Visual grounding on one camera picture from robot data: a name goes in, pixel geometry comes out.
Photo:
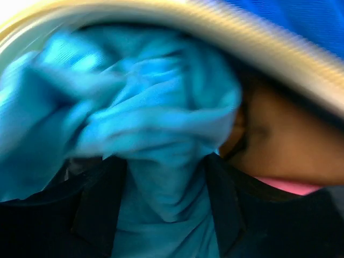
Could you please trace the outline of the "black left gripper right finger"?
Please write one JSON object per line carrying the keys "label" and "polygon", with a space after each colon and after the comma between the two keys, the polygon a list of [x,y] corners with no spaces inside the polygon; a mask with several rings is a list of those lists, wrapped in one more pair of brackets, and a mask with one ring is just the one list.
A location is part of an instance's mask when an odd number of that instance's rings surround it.
{"label": "black left gripper right finger", "polygon": [[343,257],[343,187],[300,196],[205,158],[221,257]]}

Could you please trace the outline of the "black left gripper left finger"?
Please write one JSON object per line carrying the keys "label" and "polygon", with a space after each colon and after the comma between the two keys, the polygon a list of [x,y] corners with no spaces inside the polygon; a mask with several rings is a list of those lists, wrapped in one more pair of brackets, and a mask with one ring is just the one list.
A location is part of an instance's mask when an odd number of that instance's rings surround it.
{"label": "black left gripper left finger", "polygon": [[110,257],[126,162],[109,157],[24,200],[1,203],[1,257]]}

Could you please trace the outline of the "pink patterned garment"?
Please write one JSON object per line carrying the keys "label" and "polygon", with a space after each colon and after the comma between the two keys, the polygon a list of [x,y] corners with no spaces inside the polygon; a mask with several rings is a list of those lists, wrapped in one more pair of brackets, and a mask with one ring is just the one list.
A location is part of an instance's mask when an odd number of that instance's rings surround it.
{"label": "pink patterned garment", "polygon": [[256,177],[256,179],[276,189],[300,196],[305,196],[321,189],[321,187],[317,185],[290,182],[286,180],[276,180],[264,177]]}

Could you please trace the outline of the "turquoise shirt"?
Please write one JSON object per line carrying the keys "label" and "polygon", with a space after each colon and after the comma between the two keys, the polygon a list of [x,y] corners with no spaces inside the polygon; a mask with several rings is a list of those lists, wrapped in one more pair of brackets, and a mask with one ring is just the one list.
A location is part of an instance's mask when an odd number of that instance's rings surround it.
{"label": "turquoise shirt", "polygon": [[225,57],[179,32],[58,32],[2,75],[1,203],[114,156],[126,177],[110,257],[218,257],[203,158],[240,101]]}

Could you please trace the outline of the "cream yellow suitcase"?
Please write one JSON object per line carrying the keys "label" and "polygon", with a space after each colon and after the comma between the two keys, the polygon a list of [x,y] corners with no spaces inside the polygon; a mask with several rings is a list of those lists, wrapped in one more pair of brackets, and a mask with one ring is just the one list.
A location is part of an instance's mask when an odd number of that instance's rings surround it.
{"label": "cream yellow suitcase", "polygon": [[343,117],[343,62],[230,4],[201,1],[9,1],[1,6],[1,68],[42,48],[60,28],[106,22],[158,24],[206,40]]}

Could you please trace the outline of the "royal blue towel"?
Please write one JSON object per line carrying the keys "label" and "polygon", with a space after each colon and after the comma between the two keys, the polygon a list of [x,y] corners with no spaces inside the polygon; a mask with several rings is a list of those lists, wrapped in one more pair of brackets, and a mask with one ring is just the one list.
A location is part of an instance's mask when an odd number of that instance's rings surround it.
{"label": "royal blue towel", "polygon": [[343,59],[343,0],[233,0]]}

